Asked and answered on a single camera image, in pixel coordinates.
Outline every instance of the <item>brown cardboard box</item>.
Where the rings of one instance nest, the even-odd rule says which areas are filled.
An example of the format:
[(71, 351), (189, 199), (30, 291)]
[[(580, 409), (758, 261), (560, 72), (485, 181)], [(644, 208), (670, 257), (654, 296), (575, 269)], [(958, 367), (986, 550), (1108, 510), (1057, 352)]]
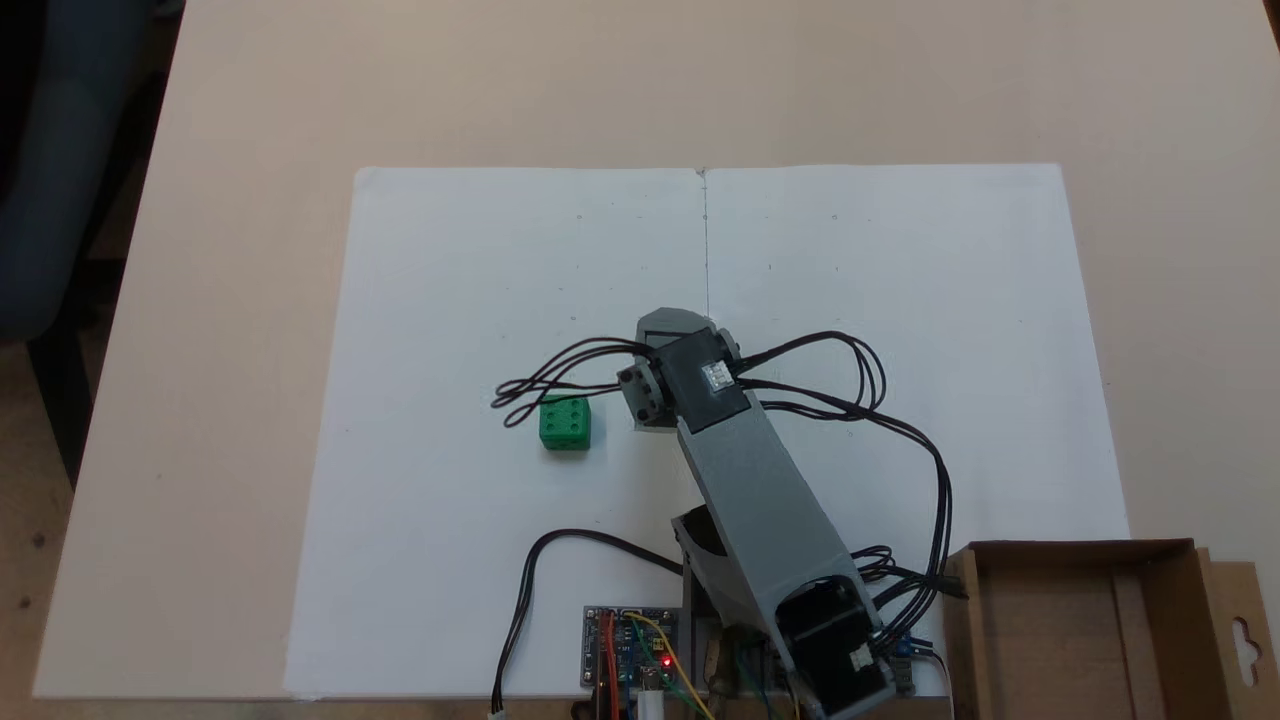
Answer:
[[(1189, 539), (975, 542), (947, 561), (956, 717), (1261, 720), (1280, 679), (1252, 562)], [(1251, 687), (1233, 621), (1258, 651)]]

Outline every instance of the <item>yellow wire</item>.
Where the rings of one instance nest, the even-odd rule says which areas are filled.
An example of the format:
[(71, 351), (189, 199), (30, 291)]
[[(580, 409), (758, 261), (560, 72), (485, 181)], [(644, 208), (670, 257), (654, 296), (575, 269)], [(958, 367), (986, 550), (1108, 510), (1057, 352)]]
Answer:
[(684, 680), (685, 687), (689, 688), (689, 697), (691, 697), (694, 702), (698, 703), (698, 708), (703, 711), (703, 715), (707, 716), (707, 720), (716, 720), (716, 717), (712, 716), (712, 711), (708, 710), (707, 703), (704, 703), (703, 698), (698, 694), (698, 688), (695, 688), (694, 684), (689, 682), (689, 675), (686, 675), (685, 669), (680, 666), (680, 659), (676, 657), (676, 646), (671, 644), (671, 639), (667, 637), (667, 633), (662, 632), (662, 625), (654, 623), (653, 620), (645, 618), (644, 615), (639, 615), (635, 612), (623, 612), (623, 616), (630, 618), (632, 620), (639, 620), (658, 632), (658, 637), (662, 638), (662, 643), (667, 646), (667, 655), (671, 656), (671, 664), (676, 666), (676, 673), (680, 674), (680, 679)]

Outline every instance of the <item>white wire connector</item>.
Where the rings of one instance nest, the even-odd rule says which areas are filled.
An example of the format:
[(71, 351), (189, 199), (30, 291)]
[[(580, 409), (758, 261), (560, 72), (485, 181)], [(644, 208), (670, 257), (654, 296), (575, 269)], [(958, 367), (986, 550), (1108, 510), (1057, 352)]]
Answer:
[(662, 720), (662, 691), (636, 693), (636, 720)]
[(728, 372), (728, 365), (723, 360), (704, 365), (703, 377), (707, 378), (707, 384), (710, 386), (712, 392), (719, 392), (733, 384), (733, 374)]

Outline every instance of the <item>green wire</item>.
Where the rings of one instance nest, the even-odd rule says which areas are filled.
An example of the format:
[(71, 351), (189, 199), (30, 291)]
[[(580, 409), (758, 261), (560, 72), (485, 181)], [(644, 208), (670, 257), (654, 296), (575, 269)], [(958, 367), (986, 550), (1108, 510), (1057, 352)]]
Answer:
[(760, 687), (760, 683), (755, 682), (755, 676), (751, 675), (751, 670), (746, 667), (746, 662), (742, 660), (742, 651), (736, 652), (733, 655), (733, 659), (737, 661), (739, 673), (741, 673), (742, 676), (746, 678), (746, 684), (751, 685), (751, 689), (755, 691), (755, 694), (760, 697), (760, 702), (764, 703), (764, 710), (768, 711), (769, 720), (776, 719), (777, 714), (773, 712), (773, 703), (769, 702), (769, 696), (764, 694), (764, 689)]
[(681, 702), (684, 702), (689, 707), (692, 707), (699, 715), (701, 715), (703, 717), (707, 717), (707, 720), (712, 720), (705, 712), (703, 712), (701, 707), (698, 707), (698, 705), (694, 703), (694, 701), (689, 700), (689, 696), (686, 696), (684, 692), (681, 692), (681, 689), (677, 688), (675, 683), (672, 683), (669, 679), (667, 679), (666, 673), (663, 673), (662, 669), (660, 669), (662, 665), (659, 665), (658, 661), (654, 660), (653, 653), (649, 652), (649, 643), (644, 642), (644, 632), (640, 629), (640, 623), (636, 623), (635, 620), (631, 620), (630, 618), (627, 619), (627, 621), (631, 623), (631, 626), (635, 628), (635, 632), (636, 632), (636, 638), (635, 638), (635, 641), (632, 641), (632, 646), (631, 647), (635, 647), (635, 643), (640, 643), (640, 650), (644, 652), (644, 656), (646, 659), (649, 659), (649, 662), (652, 662), (654, 666), (659, 667), (658, 676), (662, 678), (662, 682), (667, 684), (667, 689), (671, 691), (672, 694), (675, 694), (676, 697), (678, 697)]

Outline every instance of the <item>circuit board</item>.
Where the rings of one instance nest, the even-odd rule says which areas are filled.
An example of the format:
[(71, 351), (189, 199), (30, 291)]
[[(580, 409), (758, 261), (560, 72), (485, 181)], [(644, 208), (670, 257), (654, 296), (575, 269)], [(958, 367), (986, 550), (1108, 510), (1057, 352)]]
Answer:
[(613, 623), (613, 659), (618, 671), (618, 687), (640, 689), (646, 678), (676, 683), (676, 669), (671, 653), (658, 632), (650, 625), (627, 620), (625, 614), (635, 612), (657, 623), (672, 643), (677, 642), (678, 607), (599, 607), (582, 609), (582, 666), (579, 682), (584, 688), (599, 680), (598, 666), (603, 667), (607, 635), (600, 633), (600, 620)]

